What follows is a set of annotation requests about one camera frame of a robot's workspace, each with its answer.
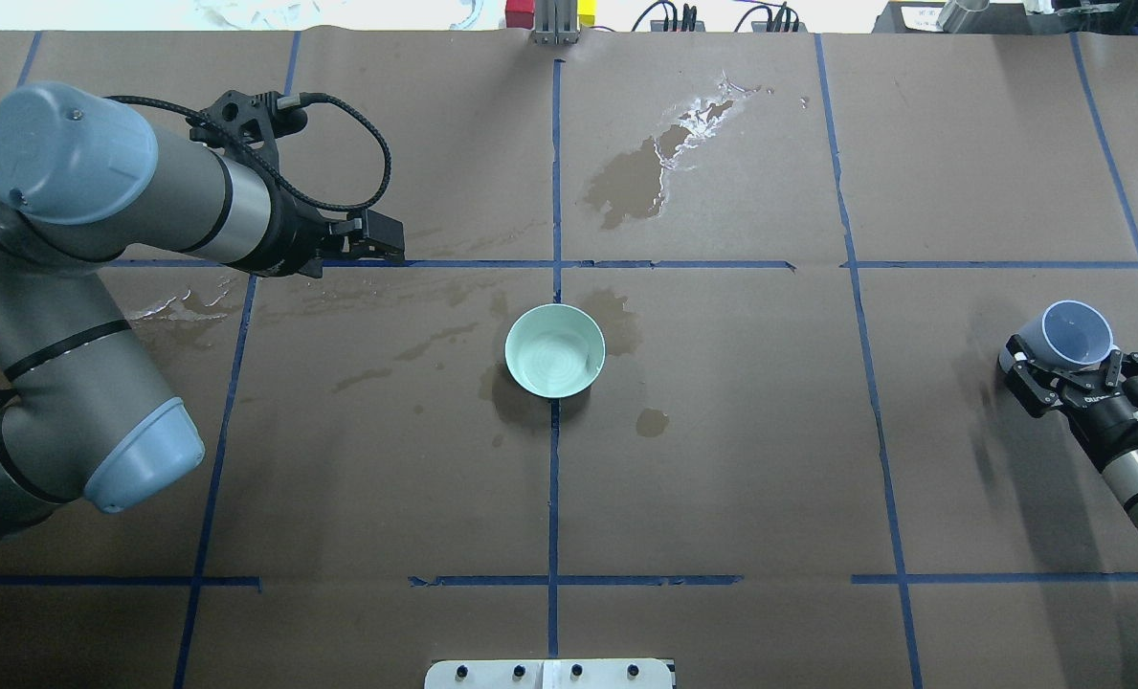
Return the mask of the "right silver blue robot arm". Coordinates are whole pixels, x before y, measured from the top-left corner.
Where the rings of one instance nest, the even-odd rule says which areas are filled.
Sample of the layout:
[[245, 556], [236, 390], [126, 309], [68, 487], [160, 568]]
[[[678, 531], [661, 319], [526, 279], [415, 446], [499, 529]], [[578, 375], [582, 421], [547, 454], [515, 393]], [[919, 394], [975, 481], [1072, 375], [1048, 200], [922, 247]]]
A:
[[1138, 352], [1111, 348], [1097, 366], [1063, 369], [1014, 335], [1003, 384], [1033, 418], [1057, 411], [1138, 531]]

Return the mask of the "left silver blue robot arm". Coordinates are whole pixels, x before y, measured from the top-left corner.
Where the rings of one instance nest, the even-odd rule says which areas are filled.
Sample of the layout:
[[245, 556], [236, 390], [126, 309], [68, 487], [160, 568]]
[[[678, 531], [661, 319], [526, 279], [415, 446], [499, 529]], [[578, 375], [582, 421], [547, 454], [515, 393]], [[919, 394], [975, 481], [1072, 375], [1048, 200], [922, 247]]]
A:
[[[379, 143], [379, 188], [318, 200], [281, 174], [279, 139], [311, 105]], [[185, 402], [154, 366], [100, 269], [130, 247], [254, 278], [319, 278], [329, 260], [404, 261], [377, 212], [390, 146], [328, 93], [226, 91], [204, 109], [56, 81], [0, 101], [0, 542], [79, 499], [118, 514], [204, 461]]]

